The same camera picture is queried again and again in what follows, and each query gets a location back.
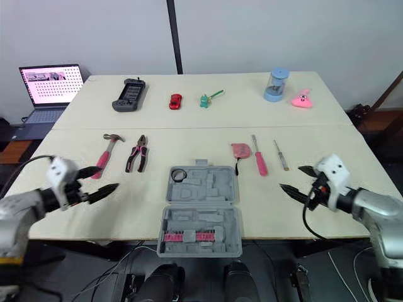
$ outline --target hammer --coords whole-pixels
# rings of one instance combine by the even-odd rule
[[[111,140],[109,142],[108,148],[106,148],[105,152],[102,153],[101,157],[99,158],[96,166],[101,168],[102,170],[93,175],[91,178],[99,179],[102,176],[103,169],[105,169],[106,164],[108,163],[109,158],[111,157],[112,149],[115,146],[117,140],[125,141],[122,137],[117,134],[104,134],[103,138],[105,140]]]

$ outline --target screwdriver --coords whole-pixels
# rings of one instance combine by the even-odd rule
[[[280,151],[280,148],[278,148],[278,145],[277,145],[276,140],[273,140],[273,141],[274,141],[274,143],[275,143],[275,145],[276,145],[277,152],[278,152],[278,156],[279,156],[279,158],[280,158],[281,164],[283,165],[284,171],[289,171],[290,168],[288,168],[287,163],[285,162],[285,158],[284,158],[283,152],[281,152],[281,151]]]
[[[256,141],[256,137],[254,134],[252,134],[252,140],[253,140],[254,148],[256,150],[256,152],[254,154],[256,156],[256,163],[258,164],[259,173],[262,176],[266,176],[268,174],[266,163],[264,162],[262,153],[259,152],[258,143]]]

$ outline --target white tabletop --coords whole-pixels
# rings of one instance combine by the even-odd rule
[[[126,78],[137,75],[92,75],[84,84],[54,129],[155,129],[231,128],[268,126],[351,125],[349,118],[316,72],[291,72],[284,98],[270,103],[263,98],[269,73],[208,75],[140,75],[147,83],[138,111],[118,113],[118,99]],[[291,100],[302,89],[311,89],[314,106],[296,108]],[[200,96],[221,89],[208,109]],[[172,94],[183,96],[181,110],[168,108]]]
[[[123,136],[100,180],[83,181],[83,189],[95,189],[119,182],[118,189],[95,204],[79,204],[65,212],[49,213],[30,232],[35,239],[54,240],[131,240],[156,238],[161,227],[169,168],[193,165],[195,159],[208,159],[215,165],[234,166],[231,143],[248,143],[256,134],[260,151],[270,174],[258,174],[254,157],[239,162],[240,226],[244,238],[312,238],[302,223],[302,204],[289,198],[279,183],[291,184],[307,193],[312,178],[300,172],[300,165],[312,165],[323,156],[338,154],[351,171],[352,187],[402,199],[392,181],[353,126],[300,126],[276,128],[221,129],[122,129],[112,132]],[[57,154],[75,160],[81,167],[94,165],[108,141],[98,130],[52,130],[35,155]],[[148,138],[148,163],[144,173],[124,172],[125,163],[140,135]],[[273,139],[276,139],[291,171],[283,171]],[[46,187],[47,160],[25,167],[9,194]],[[333,213],[323,206],[308,212],[311,227],[326,237],[360,237],[367,231],[351,215]]]

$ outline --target laptop keyboard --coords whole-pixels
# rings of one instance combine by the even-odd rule
[[[64,110],[35,110],[27,119],[27,124],[55,123]]]

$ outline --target open tool case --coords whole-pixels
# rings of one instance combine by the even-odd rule
[[[185,178],[174,181],[173,173]],[[237,181],[232,167],[172,167],[158,238],[159,257],[224,258],[242,254],[236,200]]]

